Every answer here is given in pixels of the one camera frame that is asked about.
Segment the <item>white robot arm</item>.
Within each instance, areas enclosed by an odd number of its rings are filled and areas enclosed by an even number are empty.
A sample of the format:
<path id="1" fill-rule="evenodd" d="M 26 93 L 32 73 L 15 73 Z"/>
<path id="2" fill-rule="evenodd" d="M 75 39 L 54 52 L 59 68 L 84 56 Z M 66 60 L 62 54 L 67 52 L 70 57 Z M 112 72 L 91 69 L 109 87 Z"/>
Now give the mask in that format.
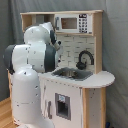
<path id="1" fill-rule="evenodd" d="M 39 73 L 54 71 L 59 46 L 50 22 L 34 25 L 24 32 L 24 43 L 9 45 L 3 59 L 12 82 L 12 114 L 18 128 L 54 128 L 41 110 Z"/>

